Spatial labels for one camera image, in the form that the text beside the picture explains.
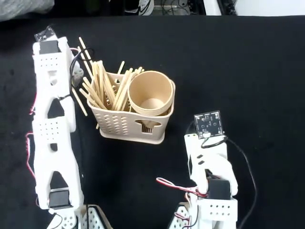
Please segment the beige basket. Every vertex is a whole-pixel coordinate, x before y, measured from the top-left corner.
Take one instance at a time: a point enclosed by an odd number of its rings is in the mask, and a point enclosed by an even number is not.
[[[108,73],[108,76],[116,92],[124,75]],[[171,108],[164,116],[145,116],[129,112],[130,104],[126,105],[125,111],[111,111],[96,108],[88,100],[87,103],[92,109],[103,137],[150,144],[160,144],[164,140],[165,128],[174,108],[173,99]],[[104,98],[104,104],[107,104],[106,107],[110,109],[107,97]],[[146,123],[147,121],[153,121],[159,124],[153,128],[147,128],[142,124],[142,120],[146,121]]]

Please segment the sneaker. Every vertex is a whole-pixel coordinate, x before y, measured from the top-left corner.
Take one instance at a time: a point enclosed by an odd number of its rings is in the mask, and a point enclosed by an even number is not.
[[[139,15],[148,16],[152,13],[154,8],[154,0],[140,0],[139,2]]]
[[[148,16],[154,8],[153,0],[139,0],[139,7],[134,10],[125,9],[125,15]]]

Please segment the black cloth surface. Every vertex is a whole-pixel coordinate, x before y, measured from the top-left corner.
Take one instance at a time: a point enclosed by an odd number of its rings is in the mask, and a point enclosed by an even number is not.
[[[35,95],[33,35],[53,24],[70,47],[81,36],[107,71],[142,66],[176,84],[175,110],[160,145],[106,139],[78,105],[72,144],[84,173],[85,203],[98,204],[115,229],[166,228],[184,193],[155,181],[192,186],[183,135],[194,114],[220,110],[226,134],[247,154],[258,186],[247,229],[302,224],[305,123],[305,17],[118,17],[0,24],[0,222],[46,228],[35,205],[24,135]],[[239,183],[239,219],[253,201],[242,155],[228,143]]]

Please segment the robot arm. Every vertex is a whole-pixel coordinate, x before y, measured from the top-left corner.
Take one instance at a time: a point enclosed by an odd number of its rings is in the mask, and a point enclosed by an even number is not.
[[[90,226],[109,229],[111,226],[98,206],[83,205],[79,168],[72,151],[70,133],[76,129],[76,119],[74,102],[70,96],[70,65],[74,55],[67,38],[58,39],[50,27],[36,34],[35,38],[37,42],[33,45],[33,59],[37,94],[32,128],[35,141],[35,190],[39,206],[55,214],[48,229],[87,228],[90,219],[95,222],[94,226]],[[76,74],[78,77],[83,75],[78,62],[72,75]],[[54,99],[59,99],[64,116],[48,118]],[[61,174],[68,187],[51,189],[54,171]]]
[[[238,202],[233,196],[238,184],[227,158],[220,113],[196,115],[195,124],[198,134],[186,134],[184,140],[190,179],[196,187],[175,186],[186,192],[188,203],[178,206],[168,228],[236,229]]]
[[[206,194],[208,191],[208,180],[205,171],[208,169],[214,176],[228,180],[231,187],[231,196],[238,192],[238,184],[235,178],[232,165],[227,160],[227,146],[222,143],[207,149],[202,149],[202,145],[211,145],[223,139],[224,136],[215,136],[205,139],[198,139],[196,134],[185,135],[185,146],[188,155],[188,165],[190,178],[197,184],[200,193]]]

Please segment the beige cup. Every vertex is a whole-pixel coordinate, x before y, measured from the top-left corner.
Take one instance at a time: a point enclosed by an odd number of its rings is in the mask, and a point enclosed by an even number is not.
[[[173,102],[172,81],[160,72],[143,72],[130,83],[128,98],[135,112],[147,116],[161,115]]]

